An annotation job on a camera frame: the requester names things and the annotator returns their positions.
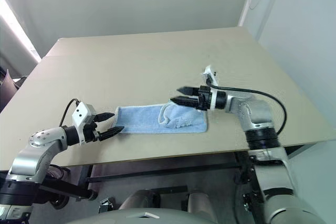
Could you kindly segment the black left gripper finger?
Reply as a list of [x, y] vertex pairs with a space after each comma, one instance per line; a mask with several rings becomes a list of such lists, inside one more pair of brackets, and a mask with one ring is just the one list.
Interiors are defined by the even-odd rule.
[[111, 113], [111, 112], [104, 112], [104, 113], [99, 113], [96, 114], [93, 118], [94, 122], [103, 122], [106, 121], [108, 119], [110, 119], [111, 117], [113, 117], [115, 114]]
[[117, 134], [119, 134], [124, 129], [123, 126], [115, 126], [108, 129], [105, 132], [99, 132], [99, 140], [106, 140], [109, 139]]

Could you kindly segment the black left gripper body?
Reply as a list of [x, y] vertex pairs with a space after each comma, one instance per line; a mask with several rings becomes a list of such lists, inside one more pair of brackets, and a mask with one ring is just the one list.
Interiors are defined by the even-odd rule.
[[96, 122], [85, 124], [83, 127], [85, 143], [101, 141], [101, 134], [97, 131]]

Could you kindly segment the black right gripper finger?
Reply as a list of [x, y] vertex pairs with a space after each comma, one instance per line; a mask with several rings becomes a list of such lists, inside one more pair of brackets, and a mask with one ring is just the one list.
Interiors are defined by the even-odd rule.
[[190, 97], [173, 97], [170, 98], [172, 102], [177, 105], [187, 106], [187, 107], [198, 107], [198, 99]]
[[199, 88], [183, 86], [177, 89], [183, 95], [198, 95]]

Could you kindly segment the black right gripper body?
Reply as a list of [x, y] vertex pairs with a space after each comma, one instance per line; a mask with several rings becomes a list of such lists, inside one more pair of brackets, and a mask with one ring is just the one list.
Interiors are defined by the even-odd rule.
[[211, 108], [212, 92], [208, 86], [200, 86], [198, 89], [198, 110], [206, 111]]

